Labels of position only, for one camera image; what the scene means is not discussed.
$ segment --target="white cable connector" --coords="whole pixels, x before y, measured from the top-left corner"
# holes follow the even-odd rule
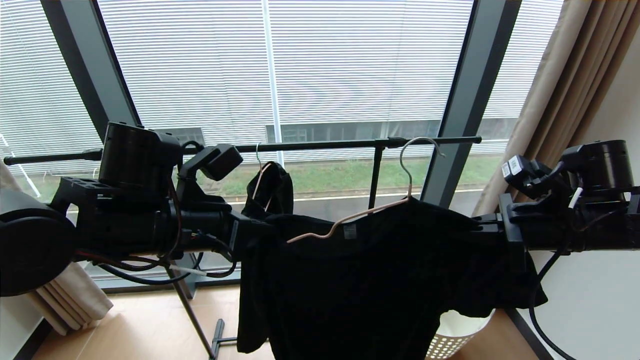
[[[204,272],[202,270],[197,270],[197,269],[182,268],[180,266],[175,266],[175,265],[169,265],[169,269],[178,270],[178,271],[182,271],[182,272],[190,272],[192,274],[197,274],[197,275],[202,275],[202,276],[207,276],[207,272]]]
[[[582,188],[578,186],[577,189],[575,189],[575,193],[573,193],[573,196],[571,197],[571,201],[569,202],[569,208],[573,209],[576,205],[576,203],[578,203],[578,198],[580,198],[580,195],[582,194]]]

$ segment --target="clothes hanger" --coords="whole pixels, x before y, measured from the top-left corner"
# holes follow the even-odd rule
[[[371,213],[374,213],[374,212],[377,212],[377,211],[380,211],[380,210],[384,210],[384,209],[391,208],[391,207],[396,206],[396,205],[401,205],[401,204],[404,204],[406,202],[409,202],[409,200],[411,199],[411,190],[413,188],[413,177],[411,176],[411,173],[409,172],[409,170],[407,170],[407,168],[404,166],[403,155],[404,155],[404,150],[407,148],[407,146],[409,146],[411,143],[413,143],[416,140],[427,140],[428,142],[433,144],[433,146],[435,147],[436,152],[438,153],[438,155],[443,156],[443,157],[445,156],[445,154],[440,152],[440,146],[438,145],[438,143],[436,143],[435,140],[432,139],[432,138],[429,138],[429,137],[426,137],[426,136],[419,136],[417,138],[413,138],[413,139],[407,141],[407,143],[402,147],[402,150],[400,150],[400,167],[409,176],[409,188],[407,189],[406,197],[404,199],[392,202],[392,203],[387,204],[387,205],[382,205],[382,206],[378,206],[376,208],[372,208],[372,209],[368,209],[368,210],[365,210],[365,211],[361,211],[359,213],[355,213],[353,215],[349,215],[348,217],[342,218],[342,219],[336,221],[336,223],[334,223],[333,226],[331,226],[331,230],[329,230],[329,233],[327,233],[325,235],[318,235],[316,233],[306,233],[306,234],[298,235],[295,238],[291,238],[291,239],[287,240],[287,243],[292,243],[292,242],[298,241],[300,239],[308,238],[308,237],[313,237],[313,238],[318,238],[318,239],[328,239],[333,235],[333,233],[335,232],[336,228],[338,228],[338,226],[340,226],[345,221],[361,217],[362,215],[371,214]]]
[[[262,168],[262,162],[260,161],[260,155],[258,153],[258,146],[260,146],[261,143],[262,142],[258,142],[257,144],[255,144],[255,158],[258,159],[258,166],[260,167],[260,175],[258,175],[258,181],[255,183],[255,189],[253,189],[253,195],[251,196],[251,198],[254,200],[255,200],[255,195],[258,193],[258,186],[260,186],[262,175],[264,174],[264,171],[271,166],[271,163],[268,163],[264,168]],[[267,201],[267,205],[264,207],[264,211],[267,211],[267,209],[269,208],[272,198],[273,196],[271,196],[269,198],[269,201]]]

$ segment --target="curtain fold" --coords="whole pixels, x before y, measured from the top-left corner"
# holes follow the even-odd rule
[[[0,161],[0,191],[21,191],[6,165]],[[113,303],[85,270],[71,263],[50,283],[28,294],[26,298],[61,335],[86,327],[104,318]]]
[[[640,22],[637,0],[566,0],[501,164],[517,154],[553,167],[580,139],[616,75]],[[474,215],[492,213],[511,192],[497,168]]]

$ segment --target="hanger hook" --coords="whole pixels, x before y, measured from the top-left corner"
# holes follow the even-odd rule
[[[258,155],[258,146],[260,146],[262,142],[258,142],[255,144],[255,158],[258,159],[258,166],[262,168],[262,162],[260,161],[260,155]]]
[[[412,138],[411,140],[406,142],[406,144],[402,147],[402,150],[400,150],[400,167],[409,176],[409,190],[407,191],[407,197],[411,197],[411,190],[413,188],[413,177],[411,176],[411,172],[409,172],[409,170],[407,170],[407,168],[404,166],[404,162],[403,162],[404,150],[407,148],[407,146],[411,145],[411,143],[417,140],[427,140],[428,142],[433,144],[433,147],[435,147],[438,155],[442,156],[443,158],[446,157],[446,155],[443,154],[442,151],[440,151],[440,146],[438,145],[438,143],[430,137],[418,136],[417,138]]]

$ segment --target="baseboard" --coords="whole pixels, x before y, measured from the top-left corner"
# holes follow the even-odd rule
[[[49,322],[42,319],[13,360],[31,360],[51,330],[53,330],[53,328]]]
[[[531,349],[538,359],[541,360],[554,360],[554,357],[551,356],[547,348],[544,344],[538,339],[538,337],[533,333],[533,330],[529,327],[529,324],[522,318],[518,310],[516,309],[504,309],[504,312],[509,316],[513,325],[516,326],[520,334],[524,338],[524,340],[529,344]]]

